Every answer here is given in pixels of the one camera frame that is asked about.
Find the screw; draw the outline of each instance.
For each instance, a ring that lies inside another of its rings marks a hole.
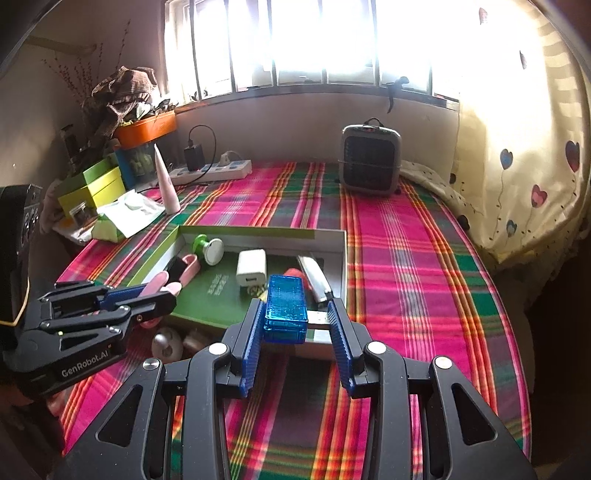
[[[386,346],[382,342],[371,342],[368,343],[368,350],[375,355],[382,355],[386,351]]]
[[[144,370],[155,370],[158,368],[158,366],[160,365],[160,360],[158,360],[157,358],[148,358],[144,361],[144,364],[142,365],[144,367]]]
[[[443,368],[444,370],[447,370],[448,368],[451,368],[453,363],[452,361],[446,357],[446,356],[438,356],[435,359],[435,365],[439,368]]]
[[[213,343],[209,346],[209,353],[212,355],[221,355],[228,350],[228,346],[225,343]]]

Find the power strip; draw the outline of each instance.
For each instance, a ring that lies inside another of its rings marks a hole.
[[[209,167],[209,164],[203,166],[200,170],[189,171],[187,167],[175,168],[169,173],[173,185],[185,185],[199,179],[199,182],[224,181],[243,179],[252,173],[252,163],[250,160],[236,160],[228,165],[220,167],[217,163],[212,164],[206,174],[203,174]],[[158,181],[151,183],[155,187]]]

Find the bed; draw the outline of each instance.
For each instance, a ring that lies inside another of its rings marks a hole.
[[[344,229],[348,233],[348,312],[401,355],[451,357],[529,456],[530,411],[517,344],[498,293],[444,203],[401,180],[389,198],[345,191],[337,167],[259,166],[243,179],[179,190],[181,212],[160,217],[118,244],[91,242],[61,280],[125,285],[176,225]],[[158,190],[150,195],[158,197]],[[137,329],[123,361],[77,384],[61,417],[66,451],[125,378],[150,355],[153,332]],[[180,470],[182,399],[174,422],[172,469]],[[418,407],[412,405],[417,425]],[[358,479],[369,403],[350,400],[333,364],[266,353],[247,400],[226,407],[234,479]],[[413,427],[414,476],[421,473]]]

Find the blue plastic case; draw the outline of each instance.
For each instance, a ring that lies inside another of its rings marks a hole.
[[[307,330],[308,310],[301,278],[271,275],[263,338],[273,343],[304,343]]]

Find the heart pattern curtain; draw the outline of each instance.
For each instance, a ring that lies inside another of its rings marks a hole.
[[[491,271],[518,272],[531,301],[589,229],[589,82],[527,0],[470,3],[450,178],[403,172],[446,201]]]

